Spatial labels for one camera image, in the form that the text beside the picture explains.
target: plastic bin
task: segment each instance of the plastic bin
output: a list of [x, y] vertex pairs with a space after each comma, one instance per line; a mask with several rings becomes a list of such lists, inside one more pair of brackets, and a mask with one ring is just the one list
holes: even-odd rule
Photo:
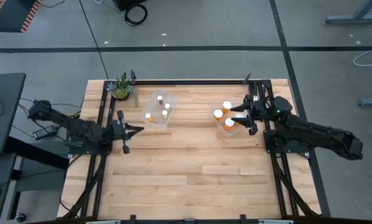
[[[162, 96], [162, 105], [160, 105], [159, 100], [157, 99], [158, 96]], [[170, 108], [167, 110], [165, 108], [165, 104], [169, 103]], [[177, 105], [177, 97], [167, 91], [156, 90], [151, 95], [150, 101], [147, 103], [146, 107], [143, 109], [142, 112], [142, 120], [147, 124], [151, 124], [153, 127], [157, 129], [166, 130], [169, 121], [173, 113], [175, 112], [175, 108]], [[162, 111], [167, 110], [167, 118], [164, 118], [162, 115]], [[149, 121], [146, 118], [146, 114], [149, 113], [151, 115], [152, 121]]]
[[219, 128], [219, 130], [221, 130], [221, 132], [226, 136], [226, 137], [230, 137], [234, 134], [236, 134], [238, 131], [240, 131], [240, 129], [244, 129], [245, 127], [239, 123], [235, 123], [235, 125], [233, 127], [231, 127], [229, 130], [226, 130], [225, 129], [225, 120], [227, 118], [235, 118], [237, 114], [242, 114], [244, 117], [247, 116], [247, 112], [235, 112], [235, 111], [229, 111], [227, 113], [225, 113], [222, 118], [217, 121], [213, 115], [213, 112], [215, 110], [222, 110], [222, 107], [223, 107], [223, 102], [225, 101], [229, 101], [232, 105], [232, 107], [235, 107], [235, 106], [238, 106], [240, 104], [240, 102], [235, 102], [235, 101], [231, 101], [231, 100], [223, 100], [221, 102], [218, 102], [217, 104], [214, 104], [210, 107], [210, 117], [212, 118], [213, 122], [215, 122], [216, 126]]

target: gray floor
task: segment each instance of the gray floor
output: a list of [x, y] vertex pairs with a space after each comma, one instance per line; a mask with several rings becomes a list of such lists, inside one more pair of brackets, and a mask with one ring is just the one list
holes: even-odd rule
[[[113, 6], [110, 0], [103, 1]], [[277, 0], [288, 46], [355, 46], [357, 41], [372, 45], [372, 24], [324, 22], [326, 15], [352, 14], [362, 2]], [[82, 3], [100, 47], [280, 45], [266, 0], [148, 0], [149, 17], [137, 27], [125, 25], [121, 13], [93, 0]], [[71, 0], [52, 9], [41, 7], [25, 34], [0, 33], [0, 48], [94, 46], [81, 7]], [[356, 105], [359, 98], [372, 97], [372, 67], [354, 66], [353, 59], [361, 53], [291, 52], [308, 119], [349, 129], [365, 144], [365, 157], [357, 162], [317, 150], [333, 217], [372, 219], [372, 108]], [[288, 78], [281, 52], [103, 52], [102, 58], [110, 78], [130, 69], [138, 78], [244, 78], [249, 72], [251, 78]], [[362, 62], [372, 63], [372, 55]], [[26, 72], [24, 98], [76, 105], [82, 101], [87, 80], [106, 77], [97, 52], [0, 54], [0, 73], [7, 72]], [[21, 103], [30, 106], [29, 102]], [[66, 106], [57, 109], [66, 113], [76, 110]], [[29, 134], [39, 128], [26, 120], [21, 110], [14, 125]], [[11, 136], [35, 142], [15, 129]], [[18, 211], [28, 215], [28, 222], [51, 220], [60, 193], [60, 189], [27, 192]]]

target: wooden table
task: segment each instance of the wooden table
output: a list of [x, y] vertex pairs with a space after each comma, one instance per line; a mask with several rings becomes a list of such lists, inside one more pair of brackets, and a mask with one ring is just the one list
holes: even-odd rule
[[[97, 120], [103, 80], [90, 80], [85, 92], [81, 119]], [[286, 79], [272, 80], [275, 96], [292, 104]], [[142, 110], [154, 90], [169, 91], [179, 97], [168, 130], [156, 130], [142, 121]], [[107, 158], [98, 218], [153, 219], [238, 219], [280, 218], [274, 174], [265, 150], [263, 123], [250, 136], [247, 129], [225, 137], [209, 115], [209, 107], [224, 99], [243, 101], [245, 85], [143, 85], [137, 86], [139, 107], [132, 96], [117, 101], [131, 125], [145, 130], [130, 140], [131, 153], [122, 153], [116, 141]], [[110, 96], [106, 101], [108, 108]], [[107, 111], [103, 124], [106, 124]], [[320, 213], [315, 185], [307, 159], [289, 154], [289, 167], [296, 190], [310, 207]], [[85, 187], [90, 156], [84, 155], [68, 169], [62, 194], [71, 207]], [[288, 193], [283, 186], [287, 211]], [[91, 214], [94, 192], [88, 213]], [[58, 216], [67, 211], [60, 207]]]

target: cable coil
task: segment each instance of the cable coil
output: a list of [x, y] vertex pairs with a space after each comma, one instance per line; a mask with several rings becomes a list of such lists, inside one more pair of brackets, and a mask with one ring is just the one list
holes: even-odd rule
[[[143, 16], [143, 19], [141, 19], [140, 21], [133, 21], [132, 19], [130, 19], [128, 17], [128, 13], [135, 7], [140, 7], [141, 9], [143, 9], [144, 11], [144, 16]], [[143, 23], [146, 19], [147, 19], [147, 8], [141, 4], [133, 4], [131, 6], [129, 6], [126, 11], [125, 11], [125, 22], [129, 25], [129, 26], [137, 26], [141, 23]]]

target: small black device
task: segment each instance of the small black device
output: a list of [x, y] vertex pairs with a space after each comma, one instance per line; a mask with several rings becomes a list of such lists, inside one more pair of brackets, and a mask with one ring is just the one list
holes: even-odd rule
[[47, 136], [52, 136], [54, 134], [57, 133], [57, 127], [56, 125], [51, 125], [51, 126], [48, 126], [46, 128], [42, 128], [38, 131], [34, 131], [32, 133], [32, 135], [35, 137], [35, 140], [39, 140], [39, 139], [42, 139], [42, 138], [45, 138]]

